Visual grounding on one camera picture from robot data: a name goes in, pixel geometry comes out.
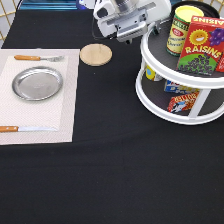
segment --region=raisin box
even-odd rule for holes
[[[211,75],[224,49],[224,20],[192,16],[177,70]]]
[[[166,80],[165,82],[165,92],[172,92],[172,93],[181,93],[181,94],[188,94],[188,93],[194,93],[198,92],[200,89],[197,88],[191,88],[187,86],[182,86],[178,83],[174,83],[170,80]]]
[[[168,111],[171,113],[189,110],[194,106],[199,92],[190,93],[186,95],[172,97],[168,106]]]
[[[218,66],[216,67],[216,71],[224,72],[224,55],[222,55],[222,57],[218,63]]]

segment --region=red box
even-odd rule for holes
[[[193,107],[199,92],[190,93],[186,95],[172,97],[168,106],[168,111],[171,113],[183,110],[189,110]]]
[[[177,70],[211,75],[224,50],[224,20],[193,16]]]
[[[216,67],[216,71],[224,72],[224,55],[222,55],[222,57],[218,63],[218,66]]]

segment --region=fork handle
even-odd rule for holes
[[[40,57],[38,56],[16,55],[14,58],[16,60],[40,61]]]

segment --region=knife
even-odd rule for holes
[[[0,132],[18,132],[18,131],[57,131],[57,129],[49,127],[0,126]]]
[[[16,60],[29,60],[29,61],[40,61],[47,60],[50,62],[57,62],[64,59],[64,56],[52,57],[52,58],[41,58],[39,56],[26,56],[26,55],[16,55],[14,56]]]

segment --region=packaged food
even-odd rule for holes
[[[180,6],[175,10],[167,41],[167,51],[170,54],[180,56],[193,15],[204,16],[204,13],[199,8],[189,5]]]
[[[211,75],[224,49],[224,20],[193,16],[177,70]]]
[[[151,67],[147,65],[146,68],[146,77],[152,81],[160,81],[163,79],[162,76],[158,75]]]
[[[180,84],[174,83],[172,81],[166,80],[165,82],[165,92],[172,92],[172,93],[181,93],[181,94],[188,94],[198,92],[200,89],[191,88],[187,86],[182,86]]]
[[[218,72],[224,72],[224,55],[222,55],[222,57],[221,57],[221,59],[220,59],[220,61],[219,61],[215,70],[218,71]]]
[[[199,92],[172,97],[168,106],[171,113],[189,110],[193,107]]]

